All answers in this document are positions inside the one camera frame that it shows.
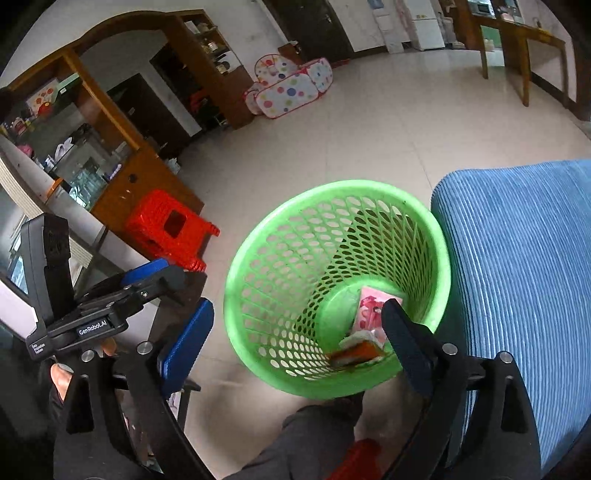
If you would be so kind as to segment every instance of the blue striped fabric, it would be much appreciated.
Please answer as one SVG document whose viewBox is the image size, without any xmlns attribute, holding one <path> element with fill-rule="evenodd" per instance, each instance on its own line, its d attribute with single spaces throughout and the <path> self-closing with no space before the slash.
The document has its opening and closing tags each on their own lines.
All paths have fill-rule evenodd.
<svg viewBox="0 0 591 480">
<path fill-rule="evenodd" d="M 443 324 L 471 355 L 514 354 L 547 472 L 591 414 L 591 161 L 456 171 L 431 210 L 452 261 Z"/>
</svg>

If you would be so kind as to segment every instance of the white floor tile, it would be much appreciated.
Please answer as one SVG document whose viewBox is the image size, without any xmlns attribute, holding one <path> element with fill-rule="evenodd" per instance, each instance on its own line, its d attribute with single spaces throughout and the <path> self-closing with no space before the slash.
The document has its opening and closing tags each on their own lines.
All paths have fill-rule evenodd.
<svg viewBox="0 0 591 480">
<path fill-rule="evenodd" d="M 498 168 L 591 158 L 591 141 L 573 116 L 535 85 L 531 106 L 521 82 L 488 54 L 482 78 L 474 51 L 380 54 L 335 69 L 320 100 L 277 120 L 256 118 L 237 131 L 208 134 L 180 156 L 180 178 L 220 227 L 204 260 L 204 295 L 215 306 L 213 330 L 191 377 L 186 432 L 218 478 L 237 471 L 308 403 L 252 375 L 234 352 L 223 323 L 228 268 L 250 231 L 289 198 L 328 181 L 372 179 L 396 185 L 430 205 L 432 188 L 459 168 Z M 384 447 L 389 465 L 416 422 L 421 400 L 398 377 L 368 391 L 358 438 Z"/>
</svg>

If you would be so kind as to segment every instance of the screw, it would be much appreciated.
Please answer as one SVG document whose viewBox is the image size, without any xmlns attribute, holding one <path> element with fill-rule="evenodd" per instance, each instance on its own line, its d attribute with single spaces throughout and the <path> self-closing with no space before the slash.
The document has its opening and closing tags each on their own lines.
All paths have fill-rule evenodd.
<svg viewBox="0 0 591 480">
<path fill-rule="evenodd" d="M 505 351 L 499 353 L 499 358 L 506 364 L 510 364 L 513 361 L 513 355 Z"/>
<path fill-rule="evenodd" d="M 90 362 L 93 358 L 95 357 L 95 351 L 94 350 L 87 350 L 86 352 L 84 352 L 82 354 L 82 361 L 83 362 Z"/>
<path fill-rule="evenodd" d="M 455 346 L 453 343 L 444 343 L 441 349 L 448 355 L 455 355 L 457 353 L 457 346 Z"/>
<path fill-rule="evenodd" d="M 140 355 L 147 355 L 152 351 L 152 344 L 150 342 L 139 343 L 136 350 Z"/>
</svg>

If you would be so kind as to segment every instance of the refrigerator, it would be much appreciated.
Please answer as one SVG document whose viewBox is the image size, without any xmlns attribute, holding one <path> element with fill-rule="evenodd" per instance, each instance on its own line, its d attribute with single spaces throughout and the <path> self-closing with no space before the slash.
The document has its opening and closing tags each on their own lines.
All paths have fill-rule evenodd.
<svg viewBox="0 0 591 480">
<path fill-rule="evenodd" d="M 414 30 L 414 35 L 411 35 L 411 38 L 414 37 L 413 47 L 418 50 L 444 48 L 445 43 L 431 0 L 404 0 L 404 3 Z"/>
</svg>

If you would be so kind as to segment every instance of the person's leg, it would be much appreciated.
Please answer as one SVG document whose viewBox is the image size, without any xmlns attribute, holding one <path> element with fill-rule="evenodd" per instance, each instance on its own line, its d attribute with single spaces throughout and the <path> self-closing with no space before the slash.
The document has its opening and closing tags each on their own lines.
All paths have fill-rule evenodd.
<svg viewBox="0 0 591 480">
<path fill-rule="evenodd" d="M 355 442 L 362 397 L 337 398 L 287 417 L 277 439 L 226 480 L 325 480 Z"/>
</svg>

